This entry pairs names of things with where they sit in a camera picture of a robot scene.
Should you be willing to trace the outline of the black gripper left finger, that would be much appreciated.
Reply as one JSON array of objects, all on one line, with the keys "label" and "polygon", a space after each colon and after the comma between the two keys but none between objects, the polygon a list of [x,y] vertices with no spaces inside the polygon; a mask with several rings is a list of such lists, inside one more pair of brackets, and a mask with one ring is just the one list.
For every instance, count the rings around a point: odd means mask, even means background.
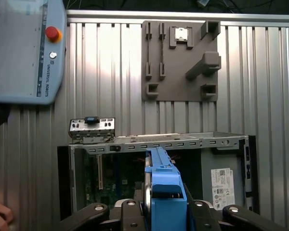
[{"label": "black gripper left finger", "polygon": [[147,224],[141,203],[122,199],[113,209],[92,203],[60,222],[61,231],[145,231]]}]

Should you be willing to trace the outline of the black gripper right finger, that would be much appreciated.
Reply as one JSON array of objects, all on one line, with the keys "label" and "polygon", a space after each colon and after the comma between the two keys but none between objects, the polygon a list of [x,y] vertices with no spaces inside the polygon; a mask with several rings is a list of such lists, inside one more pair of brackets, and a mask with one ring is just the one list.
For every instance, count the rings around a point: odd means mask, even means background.
[{"label": "black gripper right finger", "polygon": [[259,214],[238,205],[225,206],[217,211],[208,202],[189,202],[190,231],[286,231]]}]

